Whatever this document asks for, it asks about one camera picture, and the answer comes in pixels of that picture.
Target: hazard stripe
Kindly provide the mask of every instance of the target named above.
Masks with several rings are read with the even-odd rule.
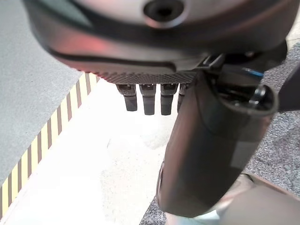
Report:
[[[0,220],[100,78],[83,73],[0,187]]]

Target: circular hole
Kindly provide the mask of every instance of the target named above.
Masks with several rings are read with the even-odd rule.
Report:
[[[157,10],[157,15],[161,17],[168,17],[172,14],[173,10],[171,8],[159,8]]]
[[[180,0],[154,0],[146,4],[144,14],[156,22],[170,22],[179,17],[184,10]]]

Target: gray carpet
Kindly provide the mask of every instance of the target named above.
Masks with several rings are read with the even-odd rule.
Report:
[[[278,91],[299,61],[300,43],[289,52],[285,64],[266,73],[263,82]],[[300,196],[300,112],[275,116],[246,170]],[[140,225],[164,224],[164,214],[153,200]]]
[[[20,0],[0,0],[0,186],[81,73],[36,42]]]

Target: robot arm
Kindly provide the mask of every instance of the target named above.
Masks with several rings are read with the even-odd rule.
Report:
[[[139,85],[145,114],[154,114],[160,84],[168,115],[180,86],[179,115],[157,185],[163,211],[199,218],[228,196],[278,110],[277,93],[260,83],[286,58],[285,38],[300,0],[23,2],[44,49],[116,84],[127,110],[137,110]],[[248,180],[255,187],[217,210],[219,224],[272,224],[272,210],[290,224],[299,221],[298,200]],[[261,201],[271,207],[265,214],[257,210]],[[257,221],[250,219],[254,214]]]

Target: knurled metal surface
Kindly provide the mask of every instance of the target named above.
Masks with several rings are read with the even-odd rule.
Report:
[[[180,72],[174,74],[147,74],[147,73],[107,73],[97,75],[110,83],[115,84],[164,84],[164,83],[191,83],[196,72]]]

